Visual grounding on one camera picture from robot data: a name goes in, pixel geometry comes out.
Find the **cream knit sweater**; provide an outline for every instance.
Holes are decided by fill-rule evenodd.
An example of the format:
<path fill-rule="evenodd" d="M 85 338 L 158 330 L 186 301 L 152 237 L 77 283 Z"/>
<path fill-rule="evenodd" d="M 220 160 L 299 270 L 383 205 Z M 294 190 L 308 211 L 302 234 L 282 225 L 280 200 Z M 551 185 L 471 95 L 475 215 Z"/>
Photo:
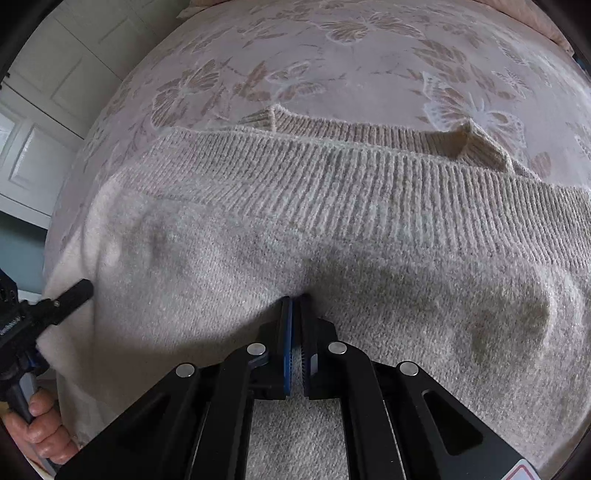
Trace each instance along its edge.
<path fill-rule="evenodd" d="M 591 199 L 542 183 L 476 125 L 420 133 L 292 115 L 172 129 L 100 190 L 47 294 L 92 304 L 46 332 L 83 442 L 177 363 L 247 343 L 309 291 L 339 336 L 411 359 L 549 478 L 589 425 Z M 257 403 L 249 478 L 340 479 L 335 402 Z"/>

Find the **blue wall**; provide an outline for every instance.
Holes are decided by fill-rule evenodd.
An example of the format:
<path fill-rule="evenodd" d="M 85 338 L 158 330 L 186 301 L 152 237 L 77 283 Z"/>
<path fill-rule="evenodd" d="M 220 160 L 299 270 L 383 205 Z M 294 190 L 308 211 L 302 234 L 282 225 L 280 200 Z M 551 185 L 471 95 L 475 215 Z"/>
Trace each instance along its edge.
<path fill-rule="evenodd" d="M 43 290 L 43 248 L 47 230 L 0 212 L 0 268 L 19 290 Z"/>

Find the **bed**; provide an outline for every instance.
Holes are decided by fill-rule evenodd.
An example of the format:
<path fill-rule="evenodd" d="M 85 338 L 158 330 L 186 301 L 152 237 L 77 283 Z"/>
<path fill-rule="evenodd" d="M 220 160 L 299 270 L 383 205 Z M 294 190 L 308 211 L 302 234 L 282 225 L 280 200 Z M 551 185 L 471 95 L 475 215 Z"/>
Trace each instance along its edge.
<path fill-rule="evenodd" d="M 472 0 L 234 0 L 173 32 L 99 115 L 56 206 L 46 278 L 101 186 L 150 142 L 276 103 L 422 130 L 471 118 L 531 176 L 591 186 L 589 78 L 568 47 L 515 18 Z M 583 433 L 553 453 L 546 477 Z"/>

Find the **black clamp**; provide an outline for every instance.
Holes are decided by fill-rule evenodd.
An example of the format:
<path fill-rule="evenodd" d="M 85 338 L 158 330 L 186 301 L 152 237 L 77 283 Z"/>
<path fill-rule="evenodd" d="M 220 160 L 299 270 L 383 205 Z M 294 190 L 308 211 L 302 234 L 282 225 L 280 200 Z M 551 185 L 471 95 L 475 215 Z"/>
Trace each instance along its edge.
<path fill-rule="evenodd" d="M 301 335 L 305 395 L 339 398 L 351 480 L 505 480 L 523 457 L 413 362 L 372 362 L 318 318 L 280 300 L 256 340 L 205 368 L 181 364 L 70 460 L 57 480 L 242 480 L 254 400 L 290 393 Z"/>

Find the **finger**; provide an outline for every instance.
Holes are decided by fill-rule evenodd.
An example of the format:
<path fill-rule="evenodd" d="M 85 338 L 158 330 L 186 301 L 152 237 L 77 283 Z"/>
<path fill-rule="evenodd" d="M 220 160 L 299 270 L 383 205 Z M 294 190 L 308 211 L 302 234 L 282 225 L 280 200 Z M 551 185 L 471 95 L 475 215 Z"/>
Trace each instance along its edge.
<path fill-rule="evenodd" d="M 2 416 L 2 421 L 12 438 L 24 438 L 27 435 L 29 425 L 22 419 L 22 417 L 13 411 Z"/>
<path fill-rule="evenodd" d="M 64 426 L 59 427 L 55 433 L 35 445 L 37 453 L 42 458 L 48 458 L 61 454 L 70 443 L 70 433 Z"/>
<path fill-rule="evenodd" d="M 31 415 L 38 417 L 53 408 L 56 399 L 47 390 L 40 388 L 29 401 Z"/>
<path fill-rule="evenodd" d="M 75 454 L 78 453 L 78 447 L 74 442 L 68 443 L 66 447 L 59 453 L 58 455 L 54 455 L 49 457 L 53 463 L 57 463 L 58 465 L 63 465 L 66 463 L 70 458 L 72 458 Z"/>
<path fill-rule="evenodd" d="M 38 416 L 27 429 L 25 439 L 31 443 L 40 443 L 56 432 L 61 425 L 61 415 L 55 408 Z"/>
<path fill-rule="evenodd" d="M 31 460 L 37 460 L 37 453 L 31 445 L 25 440 L 28 425 L 20 415 L 14 412 L 2 416 L 6 430 L 17 444 L 20 451 Z"/>

